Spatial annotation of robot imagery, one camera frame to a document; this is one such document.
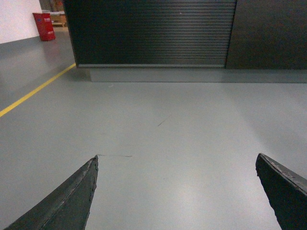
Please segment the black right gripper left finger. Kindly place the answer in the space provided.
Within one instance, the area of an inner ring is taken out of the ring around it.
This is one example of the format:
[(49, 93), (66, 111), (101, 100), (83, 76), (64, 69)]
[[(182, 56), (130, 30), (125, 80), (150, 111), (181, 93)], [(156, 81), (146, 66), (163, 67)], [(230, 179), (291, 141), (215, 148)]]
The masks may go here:
[(98, 156), (94, 156), (7, 230), (83, 230), (96, 190)]

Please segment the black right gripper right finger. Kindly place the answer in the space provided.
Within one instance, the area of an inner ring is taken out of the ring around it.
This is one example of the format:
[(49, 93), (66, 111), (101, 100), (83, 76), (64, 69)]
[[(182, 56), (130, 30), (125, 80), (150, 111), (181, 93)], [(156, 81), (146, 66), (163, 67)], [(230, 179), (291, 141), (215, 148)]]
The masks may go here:
[(260, 153), (256, 172), (283, 230), (307, 228), (307, 180)]

